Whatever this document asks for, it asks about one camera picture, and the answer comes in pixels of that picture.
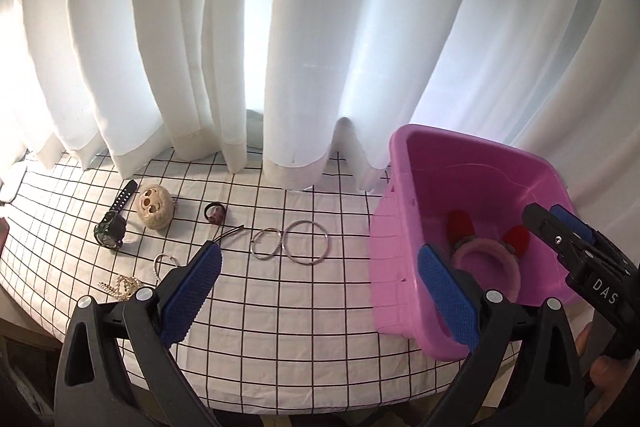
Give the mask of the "person's right hand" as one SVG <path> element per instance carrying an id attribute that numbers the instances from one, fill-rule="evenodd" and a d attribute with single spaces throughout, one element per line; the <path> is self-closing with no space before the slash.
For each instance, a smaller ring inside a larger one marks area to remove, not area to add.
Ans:
<path id="1" fill-rule="evenodd" d="M 639 425 L 639 351 L 627 360 L 605 353 L 589 366 L 588 376 L 600 397 L 585 413 L 586 426 Z"/>

